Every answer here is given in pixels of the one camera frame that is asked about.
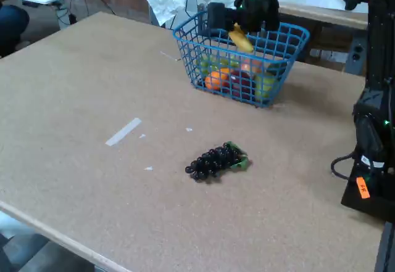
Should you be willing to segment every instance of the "apple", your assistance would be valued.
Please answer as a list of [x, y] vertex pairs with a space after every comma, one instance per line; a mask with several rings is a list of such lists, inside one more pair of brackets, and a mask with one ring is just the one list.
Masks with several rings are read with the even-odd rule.
[[244, 59], [241, 64], [241, 70], [246, 72], [251, 78], [254, 78], [257, 73], [262, 73], [262, 61], [257, 59]]
[[241, 97], [242, 99], [248, 101], [254, 100], [255, 83], [254, 80], [252, 80], [251, 77], [245, 72], [231, 72], [230, 89], [233, 97]]

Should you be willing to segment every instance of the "jeans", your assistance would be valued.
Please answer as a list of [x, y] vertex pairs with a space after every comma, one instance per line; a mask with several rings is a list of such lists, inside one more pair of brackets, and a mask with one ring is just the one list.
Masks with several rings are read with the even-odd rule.
[[16, 6], [0, 7], [0, 56], [11, 54], [29, 24], [27, 12]]

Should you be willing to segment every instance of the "yellow banana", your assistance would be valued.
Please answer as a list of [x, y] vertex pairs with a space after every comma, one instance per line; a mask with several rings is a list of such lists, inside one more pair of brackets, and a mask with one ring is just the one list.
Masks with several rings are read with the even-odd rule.
[[229, 31], [229, 37], [244, 52], [254, 52], [254, 47], [237, 23], [235, 23], [235, 30]]

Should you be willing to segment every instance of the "blue basket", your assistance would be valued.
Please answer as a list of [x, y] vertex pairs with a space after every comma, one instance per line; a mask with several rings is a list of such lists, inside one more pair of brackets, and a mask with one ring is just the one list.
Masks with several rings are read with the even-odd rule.
[[287, 23], [278, 31], [262, 29], [246, 35], [254, 45], [247, 54], [237, 51], [227, 31], [208, 29], [206, 14], [192, 16], [173, 31], [192, 85], [258, 107], [271, 105], [310, 33]]

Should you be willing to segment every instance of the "orange label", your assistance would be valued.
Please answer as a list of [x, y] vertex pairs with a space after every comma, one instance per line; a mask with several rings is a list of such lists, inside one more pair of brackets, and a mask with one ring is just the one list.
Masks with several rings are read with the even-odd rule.
[[368, 191], [368, 187], [366, 187], [366, 183], [363, 177], [358, 177], [357, 178], [357, 185], [359, 189], [359, 193], [362, 199], [368, 199], [370, 198], [370, 194]]

